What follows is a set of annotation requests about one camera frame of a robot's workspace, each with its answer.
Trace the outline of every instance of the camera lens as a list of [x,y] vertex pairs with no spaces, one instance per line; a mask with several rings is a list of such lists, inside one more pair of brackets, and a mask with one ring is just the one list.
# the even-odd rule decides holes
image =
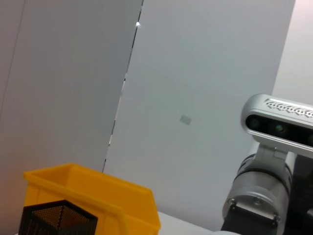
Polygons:
[[278,125],[275,126],[275,131],[277,133],[283,133],[285,130],[286,130],[285,126],[283,126],[281,124],[278,124]]
[[256,118],[253,118],[249,122],[249,128],[254,130],[257,129],[260,126],[260,121]]

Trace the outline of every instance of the mesh container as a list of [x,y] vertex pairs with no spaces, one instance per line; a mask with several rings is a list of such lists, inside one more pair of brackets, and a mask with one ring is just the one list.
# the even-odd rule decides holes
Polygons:
[[94,235],[98,218],[63,200],[24,207],[19,235]]

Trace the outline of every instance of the white wall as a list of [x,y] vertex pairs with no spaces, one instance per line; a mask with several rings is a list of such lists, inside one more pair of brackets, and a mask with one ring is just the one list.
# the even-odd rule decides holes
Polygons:
[[0,1],[0,113],[23,6],[23,0]]
[[[0,3],[6,64],[18,2]],[[26,0],[0,117],[1,235],[17,233],[23,171],[66,162],[102,170],[140,9],[141,0]]]
[[272,92],[292,7],[145,0],[105,172],[150,187],[161,212],[219,229],[252,143],[240,112]]
[[273,95],[313,105],[313,1],[297,0]]

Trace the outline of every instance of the screw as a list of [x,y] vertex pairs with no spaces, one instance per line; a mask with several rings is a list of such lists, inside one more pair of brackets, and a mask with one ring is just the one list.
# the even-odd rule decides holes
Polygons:
[[274,213],[274,220],[277,222],[277,223],[280,223],[282,221],[282,218],[275,212]]
[[255,197],[255,198],[253,199],[253,203],[254,203],[255,205],[260,205],[260,204],[262,204],[262,199],[261,199],[260,197]]
[[232,205],[235,205],[235,204],[236,204],[236,201],[235,201],[234,198],[230,198],[230,199],[228,200],[228,203],[232,206]]

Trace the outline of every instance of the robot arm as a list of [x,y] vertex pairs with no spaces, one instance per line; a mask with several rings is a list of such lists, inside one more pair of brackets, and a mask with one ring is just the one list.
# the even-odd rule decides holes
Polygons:
[[257,94],[245,104],[241,120],[260,144],[237,172],[223,206],[222,230],[282,235],[295,156],[313,158],[313,106]]

